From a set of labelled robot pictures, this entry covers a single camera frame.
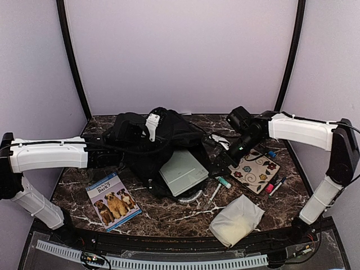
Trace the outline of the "black student backpack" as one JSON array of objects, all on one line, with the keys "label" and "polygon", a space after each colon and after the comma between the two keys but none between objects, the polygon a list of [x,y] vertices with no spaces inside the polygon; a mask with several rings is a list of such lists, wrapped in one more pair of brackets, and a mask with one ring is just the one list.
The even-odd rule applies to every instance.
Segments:
[{"label": "black student backpack", "polygon": [[[156,137],[166,139],[166,152],[157,156],[157,158],[142,159],[132,165],[125,165],[154,196],[158,198],[168,197],[174,201],[190,199],[196,196],[198,191],[204,189],[205,185],[199,183],[189,192],[185,191],[179,196],[173,196],[160,175],[160,169],[169,161],[176,150],[188,150],[209,170],[212,162],[203,145],[205,131],[186,121],[183,116],[174,110],[157,107],[151,113],[160,116]],[[133,112],[121,113],[117,115],[114,125],[103,132],[103,140],[106,142],[107,138],[113,138],[130,141],[138,140],[141,137],[149,139],[149,132],[145,126],[146,119],[147,117]]]}]

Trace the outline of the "pale green hardcover book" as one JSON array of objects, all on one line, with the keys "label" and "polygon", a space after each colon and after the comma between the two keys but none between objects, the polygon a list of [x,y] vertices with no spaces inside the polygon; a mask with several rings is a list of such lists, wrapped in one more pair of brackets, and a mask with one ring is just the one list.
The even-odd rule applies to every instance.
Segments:
[{"label": "pale green hardcover book", "polygon": [[173,196],[179,196],[207,179],[208,170],[188,150],[176,150],[160,169]]}]

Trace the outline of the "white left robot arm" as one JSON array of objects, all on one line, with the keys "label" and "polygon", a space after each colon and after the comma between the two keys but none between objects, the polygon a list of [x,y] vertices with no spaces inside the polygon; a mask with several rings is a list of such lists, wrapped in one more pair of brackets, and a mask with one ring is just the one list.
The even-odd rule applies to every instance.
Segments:
[{"label": "white left robot arm", "polygon": [[25,171],[49,168],[103,168],[118,166],[127,155],[157,154],[169,145],[167,139],[149,138],[134,146],[120,147],[101,136],[54,140],[15,139],[5,133],[1,141],[1,199],[11,200],[41,220],[67,245],[79,241],[70,215],[38,192],[24,176]]}]

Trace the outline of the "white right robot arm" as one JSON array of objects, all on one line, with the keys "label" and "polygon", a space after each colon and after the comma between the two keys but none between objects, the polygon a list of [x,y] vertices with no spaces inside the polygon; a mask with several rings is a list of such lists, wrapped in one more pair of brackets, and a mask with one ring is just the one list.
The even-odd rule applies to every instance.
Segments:
[{"label": "white right robot arm", "polygon": [[301,221],[287,232],[292,244],[299,244],[309,234],[307,225],[314,223],[341,191],[359,179],[355,174],[359,163],[358,129],[348,119],[322,121],[290,115],[286,112],[265,111],[251,115],[240,106],[226,117],[240,137],[214,159],[210,176],[225,176],[230,167],[237,167],[255,146],[269,138],[294,141],[330,152],[330,162],[324,180],[299,213]]}]

